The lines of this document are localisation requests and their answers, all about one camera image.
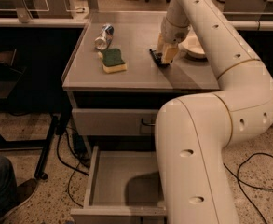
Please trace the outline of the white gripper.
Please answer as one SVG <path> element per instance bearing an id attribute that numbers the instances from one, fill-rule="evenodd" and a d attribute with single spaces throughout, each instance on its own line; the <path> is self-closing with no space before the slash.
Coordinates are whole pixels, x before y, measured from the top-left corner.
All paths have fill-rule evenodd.
<path id="1" fill-rule="evenodd" d="M 190 30 L 188 18 L 171 21 L 165 17 L 161 23 L 161 33 L 158 35 L 156 52 L 162 54 L 161 63 L 169 64 L 178 53 L 179 43 L 183 42 Z"/>

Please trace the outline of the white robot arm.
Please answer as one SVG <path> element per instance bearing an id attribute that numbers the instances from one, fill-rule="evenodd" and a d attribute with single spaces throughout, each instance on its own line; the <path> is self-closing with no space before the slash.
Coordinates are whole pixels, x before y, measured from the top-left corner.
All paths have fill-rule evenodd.
<path id="1" fill-rule="evenodd" d="M 273 123 L 273 78 L 212 0 L 171 0 L 161 33 L 168 43 L 194 31 L 218 82 L 157 113 L 157 163 L 168 224 L 239 224 L 223 165 L 224 147 Z"/>

